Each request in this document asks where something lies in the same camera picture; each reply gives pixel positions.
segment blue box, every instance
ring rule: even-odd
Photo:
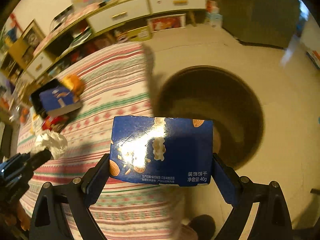
[[[41,92],[39,98],[43,108],[51,117],[67,114],[82,106],[79,98],[63,86]]]
[[[111,177],[145,184],[209,184],[212,141],[212,121],[116,116],[111,136]]]

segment pink striped fabric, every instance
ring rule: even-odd
[[[65,184],[83,176],[110,150],[113,117],[151,116],[147,91],[146,59],[140,43],[128,42],[101,49],[63,71],[75,73],[85,83],[84,103],[78,116],[61,133],[68,150],[59,160],[48,161],[35,171],[21,203],[31,216],[37,195],[46,181]],[[18,152],[28,152],[35,137],[30,120],[20,130]],[[90,211],[110,240],[196,239],[184,233],[183,192],[179,187],[132,184],[109,179]],[[81,239],[68,206],[64,206],[75,239]]]

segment box on shelf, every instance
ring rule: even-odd
[[[111,177],[145,184],[209,184],[212,141],[212,121],[116,116],[110,148]]]
[[[165,15],[147,19],[152,33],[175,28],[186,27],[186,14]]]
[[[209,24],[214,28],[222,27],[222,15],[219,13],[206,13],[206,19]]]
[[[129,41],[147,41],[151,39],[149,26],[144,26],[127,32]]]

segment almond illustration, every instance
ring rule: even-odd
[[[125,172],[125,175],[128,175],[130,173],[131,169],[128,169],[126,172]]]
[[[119,173],[120,173],[120,169],[118,165],[114,161],[110,160],[110,174],[112,176],[118,176]]]
[[[194,127],[199,127],[201,124],[204,123],[204,120],[192,119],[192,123]]]
[[[146,169],[145,167],[136,167],[136,166],[133,166],[133,168],[137,173],[143,173]]]

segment framed picture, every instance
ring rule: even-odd
[[[186,14],[175,14],[148,19],[151,32],[158,32],[166,29],[185,28]]]
[[[45,38],[45,35],[40,29],[36,20],[33,19],[32,22],[28,25],[28,27],[24,30],[21,37],[33,49],[36,49],[40,42]]]

